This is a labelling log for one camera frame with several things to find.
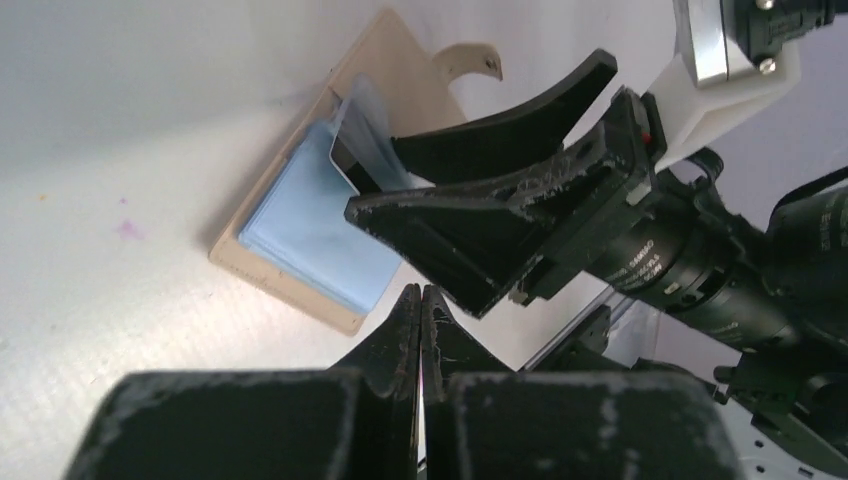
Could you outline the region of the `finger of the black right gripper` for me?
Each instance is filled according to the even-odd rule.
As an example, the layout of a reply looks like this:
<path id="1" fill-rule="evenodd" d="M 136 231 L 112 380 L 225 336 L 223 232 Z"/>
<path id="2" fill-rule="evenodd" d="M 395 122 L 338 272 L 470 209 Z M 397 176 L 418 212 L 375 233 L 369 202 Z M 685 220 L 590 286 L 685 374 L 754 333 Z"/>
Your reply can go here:
<path id="1" fill-rule="evenodd" d="M 345 218 L 474 317 L 513 291 L 552 298 L 619 233 L 601 211 L 629 176 L 625 143 L 433 152 L 405 142 L 400 155 L 429 186 L 356 196 Z"/>
<path id="2" fill-rule="evenodd" d="M 508 110 L 392 139 L 402 165 L 436 185 L 503 176 L 552 156 L 618 72 L 615 57 L 593 51 L 554 86 Z"/>

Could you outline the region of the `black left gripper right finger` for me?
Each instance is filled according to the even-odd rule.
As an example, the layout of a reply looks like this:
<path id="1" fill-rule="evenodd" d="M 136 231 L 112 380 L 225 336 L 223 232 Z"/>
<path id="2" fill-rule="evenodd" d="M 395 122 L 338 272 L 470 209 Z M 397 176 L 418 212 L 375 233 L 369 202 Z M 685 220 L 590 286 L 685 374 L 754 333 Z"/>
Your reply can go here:
<path id="1" fill-rule="evenodd" d="M 426 473 L 431 479 L 740 479 L 698 380 L 627 370 L 515 372 L 454 319 L 421 305 Z"/>

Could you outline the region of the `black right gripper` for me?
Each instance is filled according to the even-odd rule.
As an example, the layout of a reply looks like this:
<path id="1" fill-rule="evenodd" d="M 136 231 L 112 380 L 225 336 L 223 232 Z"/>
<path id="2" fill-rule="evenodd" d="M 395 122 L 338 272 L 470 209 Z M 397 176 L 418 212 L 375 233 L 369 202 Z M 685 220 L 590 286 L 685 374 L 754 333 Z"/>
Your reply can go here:
<path id="1" fill-rule="evenodd" d="M 789 192 L 766 231 L 730 213 L 715 183 L 722 159 L 702 148 L 702 176 L 685 184 L 654 162 L 665 149 L 656 103 L 629 89 L 604 121 L 640 132 L 639 152 L 618 155 L 567 205 L 541 259 L 516 288 L 549 298 L 579 272 L 743 352 L 747 361 L 801 370 L 847 367 L 847 189 L 844 170 Z"/>

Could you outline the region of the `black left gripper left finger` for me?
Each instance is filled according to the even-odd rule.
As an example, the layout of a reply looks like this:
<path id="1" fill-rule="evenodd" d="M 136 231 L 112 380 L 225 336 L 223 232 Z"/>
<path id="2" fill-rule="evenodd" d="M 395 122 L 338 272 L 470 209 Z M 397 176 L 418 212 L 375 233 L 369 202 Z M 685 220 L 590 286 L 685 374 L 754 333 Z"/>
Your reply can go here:
<path id="1" fill-rule="evenodd" d="M 129 374 L 69 479 L 413 479 L 422 291 L 324 370 Z"/>

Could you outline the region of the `dark credit card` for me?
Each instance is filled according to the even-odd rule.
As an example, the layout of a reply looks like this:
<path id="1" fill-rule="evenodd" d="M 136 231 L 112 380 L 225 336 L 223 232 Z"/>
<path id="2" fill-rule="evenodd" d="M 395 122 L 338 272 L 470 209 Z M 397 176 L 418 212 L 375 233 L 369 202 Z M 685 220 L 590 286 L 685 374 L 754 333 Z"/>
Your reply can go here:
<path id="1" fill-rule="evenodd" d="M 380 159 L 380 151 L 373 140 L 345 140 L 341 136 L 333 139 L 330 160 L 356 195 L 383 192 L 368 170 L 369 167 L 375 166 L 376 160 Z"/>

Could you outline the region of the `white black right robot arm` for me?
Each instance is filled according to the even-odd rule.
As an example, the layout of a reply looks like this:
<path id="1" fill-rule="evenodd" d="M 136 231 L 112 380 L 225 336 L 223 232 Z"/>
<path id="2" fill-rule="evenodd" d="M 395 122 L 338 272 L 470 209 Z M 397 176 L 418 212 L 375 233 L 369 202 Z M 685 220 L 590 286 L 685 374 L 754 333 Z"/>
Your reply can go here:
<path id="1" fill-rule="evenodd" d="M 846 170 L 790 191 L 759 230 L 724 205 L 715 151 L 673 150 L 657 89 L 621 89 L 565 146 L 616 71 L 599 49 L 509 110 L 346 152 L 347 221 L 474 317 L 603 280 L 738 350 L 714 375 L 754 427 L 845 475 Z"/>

